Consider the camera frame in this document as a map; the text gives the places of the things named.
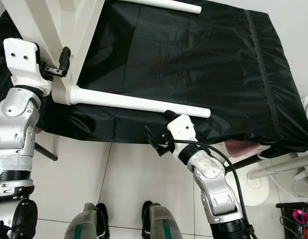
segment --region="white tile floor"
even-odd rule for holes
[[[59,160],[53,162],[39,153],[33,159],[36,188],[31,199],[38,205],[40,218],[35,239],[62,239],[84,203],[99,200],[108,209],[111,239],[142,238],[141,209],[145,200],[168,207],[184,239],[212,238],[199,188],[186,167],[170,154],[159,158],[149,145],[86,142],[45,132],[36,141],[56,153]],[[224,151],[223,145],[217,147]],[[276,179],[290,190],[292,176],[283,174]],[[246,208],[259,239],[284,238],[278,221],[280,211],[275,208],[280,200],[294,198],[278,191],[270,180],[267,200]]]

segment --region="white pipe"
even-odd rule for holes
[[[69,102],[73,105],[82,103],[161,113],[171,110],[179,115],[184,114],[202,118],[208,118],[210,116],[210,110],[205,108],[85,90],[78,86],[71,86],[68,94]]]
[[[307,170],[303,170],[301,171],[300,173],[297,173],[295,176],[294,176],[294,180],[295,181],[299,181],[299,180],[302,180],[304,178],[308,177],[308,172]]]
[[[286,172],[289,170],[302,168],[308,166],[308,154],[302,157],[294,158],[288,162],[276,164],[264,169],[253,171],[249,174],[249,179],[261,178],[269,175],[273,175],[280,172]]]
[[[157,6],[177,11],[185,11],[195,14],[200,14],[202,8],[200,6],[191,5],[179,1],[173,1],[173,0],[122,0],[127,2],[133,2],[143,5],[149,5],[149,6]]]

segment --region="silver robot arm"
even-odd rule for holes
[[[0,103],[0,239],[31,239],[37,221],[36,204],[28,198],[34,190],[35,126],[41,98],[51,91],[51,75],[66,75],[70,50],[64,48],[60,69],[53,69],[40,61],[32,42],[7,38],[3,46],[14,87]]]
[[[195,129],[189,116],[178,116],[171,111],[165,114],[171,120],[167,125],[168,134],[163,135],[168,147],[158,145],[150,129],[145,127],[150,144],[160,156],[170,151],[175,159],[181,160],[193,173],[201,189],[202,203],[215,239],[249,239],[254,230],[245,223],[241,205],[225,180],[226,172],[222,162],[194,143],[174,142],[197,142]]]

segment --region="black cloth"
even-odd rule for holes
[[[13,87],[10,80],[11,73],[5,64],[3,50],[3,40],[9,37],[21,38],[10,16],[5,11],[0,17],[0,102],[5,99],[8,90]]]
[[[210,1],[200,15],[106,1],[78,85],[81,88],[211,109],[192,118],[197,138],[308,149],[308,120],[281,42],[265,13]],[[51,96],[40,127],[80,140],[161,143],[160,113],[92,105],[66,106]]]

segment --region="white stand base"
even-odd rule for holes
[[[210,116],[210,110],[205,108],[85,90],[78,86],[71,86],[69,88],[68,99],[70,104],[82,103],[160,113],[170,110],[179,115],[189,115],[202,118],[208,118]]]
[[[240,186],[242,189],[243,199],[245,206],[257,206],[262,204],[269,194],[269,181],[268,177],[250,180],[247,178],[248,174],[252,171],[259,170],[261,167],[258,163],[237,169]],[[233,189],[237,200],[239,201],[236,182],[232,172],[226,175],[226,181]]]

